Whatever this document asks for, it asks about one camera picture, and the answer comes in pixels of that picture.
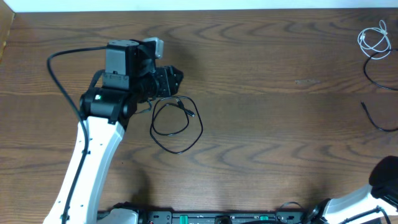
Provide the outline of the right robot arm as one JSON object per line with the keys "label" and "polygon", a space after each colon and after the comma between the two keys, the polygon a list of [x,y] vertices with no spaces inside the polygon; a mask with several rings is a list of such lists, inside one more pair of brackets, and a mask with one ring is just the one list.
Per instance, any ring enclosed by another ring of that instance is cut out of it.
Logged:
{"label": "right robot arm", "polygon": [[340,198],[326,199],[303,219],[304,223],[366,223],[397,215],[397,157],[383,158],[369,182]]}

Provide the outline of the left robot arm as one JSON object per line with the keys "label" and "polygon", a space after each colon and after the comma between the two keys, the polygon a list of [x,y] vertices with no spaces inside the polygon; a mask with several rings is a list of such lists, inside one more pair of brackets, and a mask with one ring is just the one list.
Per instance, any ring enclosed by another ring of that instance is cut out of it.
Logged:
{"label": "left robot arm", "polygon": [[164,41],[110,40],[103,47],[104,69],[98,70],[73,106],[78,132],[58,197],[45,223],[96,223],[109,166],[137,105],[178,92],[183,73],[157,67]]}

